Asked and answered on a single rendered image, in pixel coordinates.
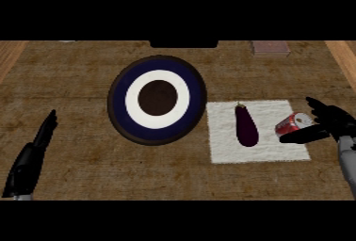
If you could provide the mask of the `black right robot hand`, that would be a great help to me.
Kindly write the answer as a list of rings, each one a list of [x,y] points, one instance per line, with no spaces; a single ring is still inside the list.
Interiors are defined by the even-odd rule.
[[[280,138],[281,143],[305,144],[324,138],[342,137],[356,138],[356,119],[334,105],[324,104],[318,99],[306,98],[309,106],[314,108],[312,114],[317,116],[317,124],[296,130]]]

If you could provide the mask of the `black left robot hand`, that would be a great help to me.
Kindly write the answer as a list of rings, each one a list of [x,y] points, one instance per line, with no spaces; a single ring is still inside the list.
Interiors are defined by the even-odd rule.
[[[52,110],[40,125],[34,141],[27,143],[20,152],[20,155],[15,158],[3,190],[3,198],[14,198],[14,196],[29,194],[33,194],[34,196],[36,184],[45,160],[45,153],[51,144],[57,127],[57,110]]]

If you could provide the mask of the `red soda can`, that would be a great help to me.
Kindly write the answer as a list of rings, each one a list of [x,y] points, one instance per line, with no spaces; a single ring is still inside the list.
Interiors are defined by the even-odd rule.
[[[309,115],[302,112],[296,112],[275,126],[275,134],[278,137],[283,137],[286,134],[290,134],[312,125],[314,120]]]

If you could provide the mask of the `white cloth placemat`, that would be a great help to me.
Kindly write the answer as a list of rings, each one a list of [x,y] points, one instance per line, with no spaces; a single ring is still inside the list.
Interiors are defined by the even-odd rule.
[[[238,104],[247,107],[257,127],[259,141],[253,147],[246,147],[237,136]],[[311,161],[306,146],[283,144],[275,133],[275,126],[294,113],[287,100],[209,102],[206,110],[213,164]]]

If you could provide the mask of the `blue white brown round plate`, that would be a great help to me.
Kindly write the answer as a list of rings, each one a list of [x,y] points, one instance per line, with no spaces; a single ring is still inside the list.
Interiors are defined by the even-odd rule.
[[[148,56],[116,77],[107,112],[126,139],[159,146],[194,130],[206,103],[206,84],[194,66],[175,56]]]

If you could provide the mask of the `dark purple eggplant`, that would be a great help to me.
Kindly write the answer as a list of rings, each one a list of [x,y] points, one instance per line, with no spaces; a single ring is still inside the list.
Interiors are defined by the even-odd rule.
[[[249,108],[243,104],[235,107],[235,120],[238,141],[243,146],[253,147],[259,142],[259,132]]]

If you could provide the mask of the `reddish brown block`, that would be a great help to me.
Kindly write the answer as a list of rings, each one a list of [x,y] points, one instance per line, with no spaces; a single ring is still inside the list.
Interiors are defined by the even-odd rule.
[[[252,51],[255,56],[287,57],[291,53],[286,40],[255,40],[252,42]]]

